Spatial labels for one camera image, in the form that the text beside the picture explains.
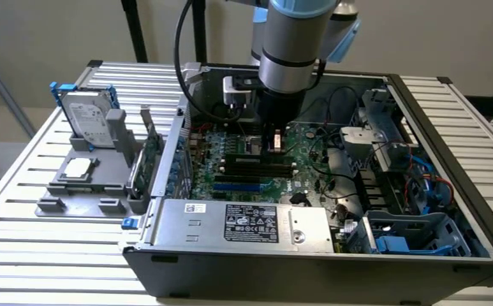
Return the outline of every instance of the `motherboard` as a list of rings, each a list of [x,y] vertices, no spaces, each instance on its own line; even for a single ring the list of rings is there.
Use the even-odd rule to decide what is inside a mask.
[[[261,155],[261,136],[245,131],[251,129],[241,124],[239,130],[205,125],[192,134],[192,198],[291,203],[295,195],[304,194],[312,206],[331,209],[332,200],[320,193],[331,177],[312,168],[316,165],[329,171],[324,144],[316,141],[328,134],[325,129],[291,123],[284,133],[284,151],[272,157]]]

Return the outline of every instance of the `white wall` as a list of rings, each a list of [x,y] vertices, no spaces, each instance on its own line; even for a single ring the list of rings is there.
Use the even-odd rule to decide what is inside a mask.
[[[173,60],[185,0],[138,0],[149,58]],[[493,93],[493,1],[357,0],[363,28],[335,69],[451,77]],[[208,0],[209,61],[248,63],[253,9]],[[24,106],[54,107],[49,83],[76,81],[90,59],[134,61],[120,0],[0,0],[0,77]],[[194,60],[192,18],[182,61]]]

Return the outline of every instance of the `sticker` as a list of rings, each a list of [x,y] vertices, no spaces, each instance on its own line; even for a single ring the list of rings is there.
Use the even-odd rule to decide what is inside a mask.
[[[206,212],[206,204],[202,203],[188,203],[185,212],[198,212],[205,213]]]
[[[113,147],[105,112],[96,105],[70,103],[74,120],[84,138],[97,147]]]
[[[224,238],[233,242],[264,242],[277,244],[277,207],[227,205]]]

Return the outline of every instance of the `black pole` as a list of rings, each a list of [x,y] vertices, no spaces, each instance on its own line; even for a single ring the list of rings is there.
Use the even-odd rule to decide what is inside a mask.
[[[194,0],[192,9],[194,10],[196,58],[198,62],[208,62],[205,21],[206,0]]]
[[[145,37],[142,36],[141,19],[138,18],[137,0],[121,0],[126,12],[129,32],[138,62],[148,62]]]

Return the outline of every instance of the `aluminum rail platform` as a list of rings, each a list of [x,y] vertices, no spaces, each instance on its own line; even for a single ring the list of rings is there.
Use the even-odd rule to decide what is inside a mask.
[[[454,87],[435,78],[404,79],[493,207],[486,188],[493,186],[493,134]],[[136,137],[146,137],[144,104],[152,105],[158,132],[169,132],[181,97],[170,65],[105,62],[86,69],[77,84],[114,84]],[[156,299],[121,255],[117,242],[138,240],[136,232],[122,233],[121,219],[36,216],[37,200],[72,148],[70,135],[57,109],[2,178],[0,305],[284,305]],[[436,305],[493,306],[493,288],[468,288]]]

